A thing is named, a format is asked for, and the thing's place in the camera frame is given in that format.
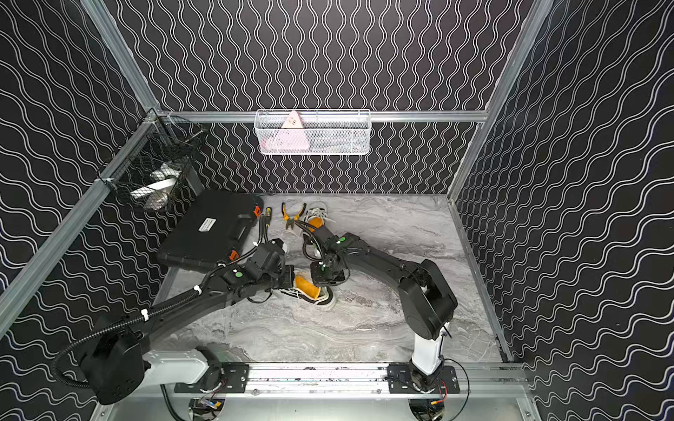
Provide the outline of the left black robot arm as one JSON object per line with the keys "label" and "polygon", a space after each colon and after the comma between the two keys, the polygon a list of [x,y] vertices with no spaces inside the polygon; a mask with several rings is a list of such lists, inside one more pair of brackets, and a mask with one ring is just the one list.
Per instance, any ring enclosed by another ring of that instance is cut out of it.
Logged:
{"label": "left black robot arm", "polygon": [[206,347],[160,352],[157,345],[204,317],[247,301],[260,292],[293,285],[294,268],[281,263],[227,265],[207,274],[200,284],[155,307],[115,323],[101,319],[77,346],[84,386],[102,405],[117,403],[137,389],[183,383],[211,392],[223,384],[222,364]]}

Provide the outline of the black white sneaker with laces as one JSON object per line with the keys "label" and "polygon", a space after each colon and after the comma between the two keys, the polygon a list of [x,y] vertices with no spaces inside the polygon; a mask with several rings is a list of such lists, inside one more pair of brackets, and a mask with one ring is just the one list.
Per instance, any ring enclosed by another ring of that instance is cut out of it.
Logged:
{"label": "black white sneaker with laces", "polygon": [[320,218],[323,219],[324,225],[326,224],[326,221],[328,221],[328,206],[325,203],[322,202],[317,202],[317,203],[312,203],[309,205],[305,211],[303,221],[308,224],[308,221],[313,218]]}

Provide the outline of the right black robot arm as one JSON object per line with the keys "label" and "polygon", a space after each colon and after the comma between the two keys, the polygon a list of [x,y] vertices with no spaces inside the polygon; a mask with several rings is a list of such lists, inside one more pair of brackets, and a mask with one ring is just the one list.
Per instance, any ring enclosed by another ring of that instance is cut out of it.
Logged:
{"label": "right black robot arm", "polygon": [[310,265],[314,284],[337,286],[362,272],[397,292],[403,316],[414,333],[409,384],[430,391],[442,373],[442,335],[458,300],[440,268],[429,259],[406,261],[369,245],[353,233],[342,236],[321,227],[305,236],[318,252]]}

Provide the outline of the orange insole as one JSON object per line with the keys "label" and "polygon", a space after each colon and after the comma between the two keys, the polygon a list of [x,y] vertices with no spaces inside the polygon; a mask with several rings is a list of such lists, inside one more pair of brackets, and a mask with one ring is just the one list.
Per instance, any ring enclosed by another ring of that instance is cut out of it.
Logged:
{"label": "orange insole", "polygon": [[294,288],[305,298],[316,301],[321,296],[321,289],[302,275],[295,275]]}
{"label": "orange insole", "polygon": [[308,221],[308,224],[316,229],[321,228],[324,225],[323,219],[313,218]]}

